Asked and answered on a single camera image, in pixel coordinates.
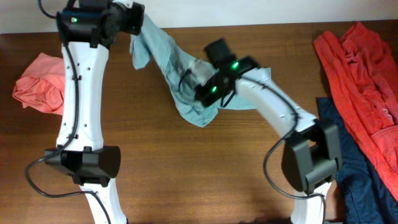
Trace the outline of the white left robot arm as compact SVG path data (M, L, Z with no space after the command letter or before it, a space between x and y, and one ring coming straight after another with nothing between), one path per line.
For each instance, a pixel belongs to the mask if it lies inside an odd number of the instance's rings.
M65 66L62 125L45 163L85 194L95 223L127 223L119 202L117 146L104 145L101 97L109 48L118 32L138 35L145 7L134 1L69 1L55 21Z

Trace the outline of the light blue polo shirt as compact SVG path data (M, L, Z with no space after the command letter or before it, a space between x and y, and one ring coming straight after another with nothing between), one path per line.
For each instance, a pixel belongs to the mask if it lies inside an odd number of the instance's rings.
M194 87L198 85L198 79L194 73L184 76L195 61L211 73L215 73L215 69L210 63L184 52L147 14L144 15L141 33L131 36L130 54L136 70L144 68L151 59L155 60L169 86L178 112L189 123L203 128L216 117L218 110L223 109L220 100L209 107L195 101Z

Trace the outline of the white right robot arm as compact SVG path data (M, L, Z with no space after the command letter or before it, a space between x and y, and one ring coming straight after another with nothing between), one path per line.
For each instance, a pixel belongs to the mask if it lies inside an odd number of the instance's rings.
M228 95L238 95L255 106L280 137L263 163L280 145L284 147L281 168L294 193L284 192L268 172L264 174L276 191L294 200L290 221L325 223L326 195L343 167L337 125L296 104L272 81L269 69L251 57L220 62L213 68L194 62L190 70L198 81L195 99L203 106Z

